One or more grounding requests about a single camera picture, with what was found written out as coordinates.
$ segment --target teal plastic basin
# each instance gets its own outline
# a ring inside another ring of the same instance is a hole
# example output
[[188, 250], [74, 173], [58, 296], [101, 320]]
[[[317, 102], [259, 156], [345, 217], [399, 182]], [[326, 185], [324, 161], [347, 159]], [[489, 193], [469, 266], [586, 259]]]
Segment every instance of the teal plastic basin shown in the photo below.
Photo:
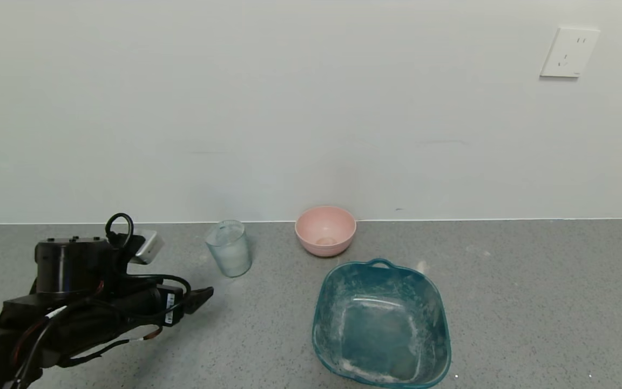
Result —
[[312, 342], [331, 372], [381, 387], [438, 384], [451, 361], [443, 301], [423, 274], [385, 259], [328, 273]]

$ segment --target red wire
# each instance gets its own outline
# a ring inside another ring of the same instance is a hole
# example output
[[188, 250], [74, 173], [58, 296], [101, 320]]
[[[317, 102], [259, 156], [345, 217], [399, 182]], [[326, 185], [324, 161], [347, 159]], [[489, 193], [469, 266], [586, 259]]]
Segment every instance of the red wire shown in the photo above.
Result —
[[12, 358], [14, 366], [18, 365], [18, 354], [21, 351], [21, 347], [23, 346], [23, 342], [25, 342], [27, 337], [29, 337], [30, 334], [35, 332], [35, 330], [37, 330], [37, 328], [40, 325], [42, 325], [42, 323], [44, 323], [46, 321], [46, 319], [47, 319], [47, 317], [44, 317], [44, 318], [42, 318], [42, 320], [38, 320], [37, 323], [35, 323], [34, 325], [31, 325], [27, 330], [25, 330], [25, 332], [23, 333], [21, 338], [18, 340], [18, 342], [16, 342], [16, 347], [13, 350], [13, 358]]

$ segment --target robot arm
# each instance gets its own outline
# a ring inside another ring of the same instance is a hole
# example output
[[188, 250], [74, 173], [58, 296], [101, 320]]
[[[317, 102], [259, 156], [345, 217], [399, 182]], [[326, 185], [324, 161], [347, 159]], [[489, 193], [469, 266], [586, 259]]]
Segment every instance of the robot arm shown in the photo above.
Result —
[[[127, 234], [110, 231], [119, 217], [129, 223]], [[156, 337], [213, 295], [211, 287], [192, 291], [176, 276], [126, 274], [130, 261], [148, 264], [163, 245], [157, 232], [134, 232], [128, 215], [114, 215], [106, 234], [106, 239], [49, 238], [35, 246], [37, 279], [30, 293], [5, 301], [0, 314], [0, 388], [23, 389], [45, 367], [71, 367], [99, 357], [129, 340], [74, 359], [141, 325], [158, 326], [143, 338]], [[184, 289], [164, 285], [165, 280]]]

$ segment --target pink bowl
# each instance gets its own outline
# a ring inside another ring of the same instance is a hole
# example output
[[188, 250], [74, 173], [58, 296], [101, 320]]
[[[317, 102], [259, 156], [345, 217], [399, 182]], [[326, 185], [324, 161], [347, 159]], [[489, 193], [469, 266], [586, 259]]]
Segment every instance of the pink bowl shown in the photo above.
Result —
[[356, 232], [356, 220], [340, 207], [309, 209], [294, 224], [296, 236], [309, 253], [331, 257], [345, 251]]

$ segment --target white label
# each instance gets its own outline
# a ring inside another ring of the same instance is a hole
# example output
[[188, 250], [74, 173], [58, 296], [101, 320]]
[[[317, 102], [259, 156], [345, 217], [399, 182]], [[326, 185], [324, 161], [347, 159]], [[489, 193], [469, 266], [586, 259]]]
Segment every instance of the white label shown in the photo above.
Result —
[[[173, 305], [174, 305], [174, 293], [169, 293], [167, 294], [167, 309], [172, 308]], [[174, 311], [165, 315], [165, 323], [171, 324], [173, 316], [174, 316]]]

